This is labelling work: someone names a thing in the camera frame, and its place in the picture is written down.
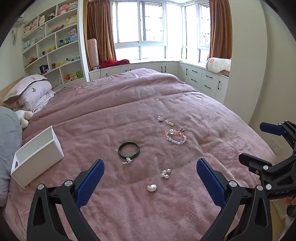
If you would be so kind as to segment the person's right hand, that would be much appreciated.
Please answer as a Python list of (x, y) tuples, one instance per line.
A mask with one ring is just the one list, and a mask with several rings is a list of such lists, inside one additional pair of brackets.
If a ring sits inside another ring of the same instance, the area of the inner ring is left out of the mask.
[(285, 203), (290, 206), (290, 205), (296, 205), (296, 197), (295, 196), (290, 196), (285, 198)]

